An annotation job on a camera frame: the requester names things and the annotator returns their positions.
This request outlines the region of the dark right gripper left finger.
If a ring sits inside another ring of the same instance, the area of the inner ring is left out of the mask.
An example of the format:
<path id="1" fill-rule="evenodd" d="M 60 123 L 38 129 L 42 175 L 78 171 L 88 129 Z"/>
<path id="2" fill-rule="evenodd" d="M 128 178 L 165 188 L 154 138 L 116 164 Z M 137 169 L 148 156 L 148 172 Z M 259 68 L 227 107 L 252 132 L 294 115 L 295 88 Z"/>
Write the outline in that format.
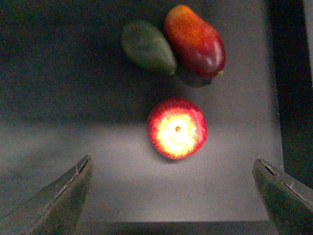
<path id="1" fill-rule="evenodd" d="M 86 155 L 68 171 L 0 219 L 2 235 L 72 235 L 91 186 Z"/>

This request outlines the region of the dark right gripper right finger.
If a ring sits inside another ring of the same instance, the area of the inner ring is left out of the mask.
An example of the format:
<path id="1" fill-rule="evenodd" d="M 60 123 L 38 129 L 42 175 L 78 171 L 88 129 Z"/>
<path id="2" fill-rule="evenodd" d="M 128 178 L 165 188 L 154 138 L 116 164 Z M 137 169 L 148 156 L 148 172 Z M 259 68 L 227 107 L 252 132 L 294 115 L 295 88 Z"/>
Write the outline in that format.
<path id="1" fill-rule="evenodd" d="M 257 158 L 253 178 L 271 223 L 280 235 L 313 233 L 313 190 Z"/>

